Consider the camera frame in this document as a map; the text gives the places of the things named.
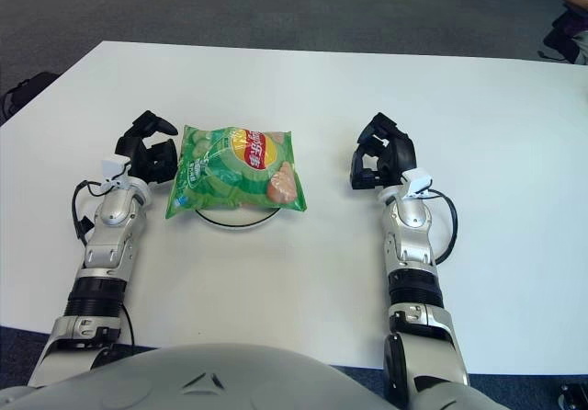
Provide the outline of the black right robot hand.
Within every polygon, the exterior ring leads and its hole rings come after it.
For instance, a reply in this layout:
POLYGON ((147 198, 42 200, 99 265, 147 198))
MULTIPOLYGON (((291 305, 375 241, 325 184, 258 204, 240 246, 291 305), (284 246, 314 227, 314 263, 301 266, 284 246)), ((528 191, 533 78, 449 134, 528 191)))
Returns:
POLYGON ((402 173, 416 167, 413 141, 379 112, 358 136, 350 184, 352 189, 397 186, 401 184, 402 173))

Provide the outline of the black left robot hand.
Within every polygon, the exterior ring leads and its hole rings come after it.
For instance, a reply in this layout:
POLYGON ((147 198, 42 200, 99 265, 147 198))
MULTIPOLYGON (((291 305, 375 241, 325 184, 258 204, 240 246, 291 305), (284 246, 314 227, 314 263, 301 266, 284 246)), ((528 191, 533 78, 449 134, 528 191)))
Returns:
POLYGON ((177 172, 177 151, 172 139, 147 147, 146 138, 156 132, 176 136, 177 128, 150 110, 144 111, 131 127, 119 138, 115 154, 130 159, 129 176, 137 177, 147 184, 165 183, 177 172))

